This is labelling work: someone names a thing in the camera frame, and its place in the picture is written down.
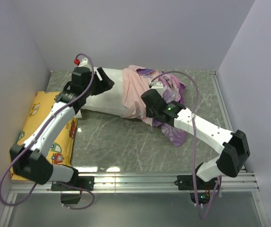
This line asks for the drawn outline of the purple princess print pillowcase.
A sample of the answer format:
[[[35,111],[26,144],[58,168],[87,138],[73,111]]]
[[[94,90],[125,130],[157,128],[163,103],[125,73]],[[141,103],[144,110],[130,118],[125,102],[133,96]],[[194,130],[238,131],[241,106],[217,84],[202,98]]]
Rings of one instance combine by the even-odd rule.
[[[186,141],[186,132],[173,127],[173,115],[167,105],[183,104],[186,85],[170,73],[163,76],[157,70],[130,65],[122,70],[122,105],[124,118],[138,118],[150,126],[161,127],[175,147]]]

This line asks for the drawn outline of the white pillow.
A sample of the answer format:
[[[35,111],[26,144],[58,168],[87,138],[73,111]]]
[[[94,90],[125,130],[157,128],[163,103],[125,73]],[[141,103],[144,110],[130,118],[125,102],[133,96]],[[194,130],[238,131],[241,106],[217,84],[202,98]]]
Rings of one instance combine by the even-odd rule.
[[[123,117],[127,108],[122,104],[123,78],[122,70],[103,68],[106,75],[114,82],[109,91],[97,96],[89,96],[82,110],[112,114]]]

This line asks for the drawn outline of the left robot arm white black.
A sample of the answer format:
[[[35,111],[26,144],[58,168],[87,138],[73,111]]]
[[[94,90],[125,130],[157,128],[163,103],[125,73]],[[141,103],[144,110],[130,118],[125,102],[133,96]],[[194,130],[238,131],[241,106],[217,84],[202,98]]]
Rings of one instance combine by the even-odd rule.
[[[66,124],[86,104],[89,96],[96,96],[110,90],[114,82],[103,68],[91,70],[76,67],[69,81],[58,94],[51,111],[37,130],[21,145],[10,148],[13,172],[37,184],[62,182],[68,190],[79,185],[77,169],[51,164],[47,160],[49,150]]]

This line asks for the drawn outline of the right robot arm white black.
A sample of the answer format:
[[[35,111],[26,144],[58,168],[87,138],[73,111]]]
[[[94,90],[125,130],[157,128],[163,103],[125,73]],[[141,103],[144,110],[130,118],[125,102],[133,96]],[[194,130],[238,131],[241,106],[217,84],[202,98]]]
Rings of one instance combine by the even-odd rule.
[[[195,171],[192,183],[197,189],[203,189],[217,176],[226,175],[235,178],[250,156],[246,134],[220,128],[193,114],[179,102],[166,101],[155,89],[149,89],[141,95],[146,105],[146,113],[161,123],[183,130],[213,148],[218,157],[203,163]]]

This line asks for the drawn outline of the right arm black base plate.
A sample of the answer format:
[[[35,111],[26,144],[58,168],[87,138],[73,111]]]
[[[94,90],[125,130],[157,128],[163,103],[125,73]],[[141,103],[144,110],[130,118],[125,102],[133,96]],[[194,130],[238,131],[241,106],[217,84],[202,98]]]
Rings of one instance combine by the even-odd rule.
[[[210,181],[205,182],[201,178],[196,176],[196,186],[197,190],[207,190],[214,189],[217,178],[212,178]],[[180,191],[194,190],[193,178],[192,175],[178,175],[177,180],[174,181],[174,184],[178,187]]]

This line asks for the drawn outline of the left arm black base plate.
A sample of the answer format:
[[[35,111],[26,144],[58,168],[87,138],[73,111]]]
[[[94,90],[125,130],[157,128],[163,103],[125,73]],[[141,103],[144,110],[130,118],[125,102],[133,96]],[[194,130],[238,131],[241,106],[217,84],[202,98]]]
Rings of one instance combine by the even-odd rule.
[[[51,191],[79,191],[85,189],[92,191],[94,187],[94,176],[79,176],[74,182],[55,182],[51,185]]]

